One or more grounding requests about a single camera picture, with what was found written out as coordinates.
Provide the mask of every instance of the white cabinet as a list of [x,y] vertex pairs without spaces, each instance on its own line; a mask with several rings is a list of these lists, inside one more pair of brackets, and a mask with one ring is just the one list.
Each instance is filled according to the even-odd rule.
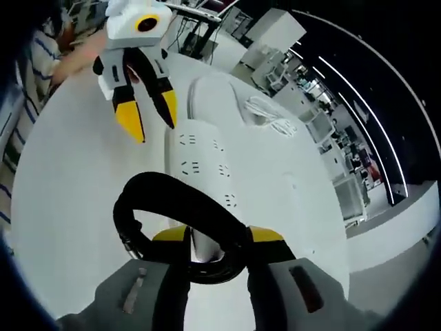
[[278,91],[276,95],[274,95],[273,100],[282,107],[288,109],[302,121],[308,120],[308,118],[304,118],[308,113],[312,112],[313,115],[315,114],[313,111],[314,105],[292,81]]
[[271,8],[246,34],[253,44],[248,48],[242,62],[256,69],[265,58],[265,55],[261,55],[265,54],[262,51],[265,46],[285,53],[305,33],[306,30],[291,14],[284,10]]

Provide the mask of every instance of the white cable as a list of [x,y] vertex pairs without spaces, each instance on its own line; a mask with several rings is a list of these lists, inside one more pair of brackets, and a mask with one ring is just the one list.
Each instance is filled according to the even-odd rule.
[[250,97],[244,103],[243,108],[254,115],[265,118],[266,121],[258,126],[271,126],[273,130],[289,138],[294,137],[297,132],[297,128],[288,119],[282,117],[276,107],[260,97]]

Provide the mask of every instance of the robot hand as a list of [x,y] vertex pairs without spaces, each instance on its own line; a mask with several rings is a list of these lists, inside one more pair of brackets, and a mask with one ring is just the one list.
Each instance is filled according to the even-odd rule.
[[156,111],[171,128],[176,125],[176,95],[168,79],[166,52],[160,47],[172,11],[146,0],[112,0],[106,14],[107,41],[94,63],[94,72],[107,100],[112,100],[119,124],[139,143],[145,133],[126,67],[145,85]]

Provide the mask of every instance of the person's hand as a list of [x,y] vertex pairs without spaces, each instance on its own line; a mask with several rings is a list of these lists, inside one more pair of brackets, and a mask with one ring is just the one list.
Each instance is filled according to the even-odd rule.
[[[70,75],[79,70],[91,66],[95,59],[104,51],[106,41],[105,29],[95,32],[89,36],[85,42],[78,46],[72,53],[62,58],[52,76],[52,84],[59,85],[63,83]],[[139,78],[130,68],[127,68],[127,73],[133,83],[138,83]]]

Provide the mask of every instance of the desk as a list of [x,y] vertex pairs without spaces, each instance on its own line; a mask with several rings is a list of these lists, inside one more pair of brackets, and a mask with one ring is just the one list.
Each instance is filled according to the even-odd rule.
[[[170,54],[167,65],[178,97],[179,122],[187,116],[192,79],[216,70],[179,54]],[[242,81],[227,74],[225,77],[240,92],[265,97]],[[93,300],[97,285],[129,259],[114,228],[113,204],[135,174],[164,171],[165,124],[152,111],[143,86],[135,88],[146,144],[133,143],[118,126],[112,104],[105,101],[91,70],[86,70],[69,78],[49,100],[21,155],[12,196],[12,239],[25,280],[54,317],[82,310]],[[300,140],[309,137],[306,128],[299,130],[305,134]],[[285,236],[295,254],[311,258],[338,279],[347,295],[347,241],[337,197],[325,178],[317,149],[307,145],[298,150],[304,159],[292,169],[298,177],[291,184],[306,187],[305,199],[311,203],[304,209],[302,201],[297,201],[303,214],[298,215],[297,222],[275,219],[268,208],[260,206],[262,201],[249,201],[244,212],[255,225],[273,228],[278,222],[275,230]],[[239,178],[250,183],[258,179],[262,188],[269,188],[268,193],[278,189],[280,181],[272,182],[254,172]],[[318,206],[321,201],[326,201],[324,206]],[[149,237],[168,227],[163,217],[147,213],[136,216]],[[300,220],[302,228],[293,228]],[[284,233],[283,224],[290,225],[291,230]],[[228,283],[192,284],[185,329],[253,330],[246,281],[244,271]]]

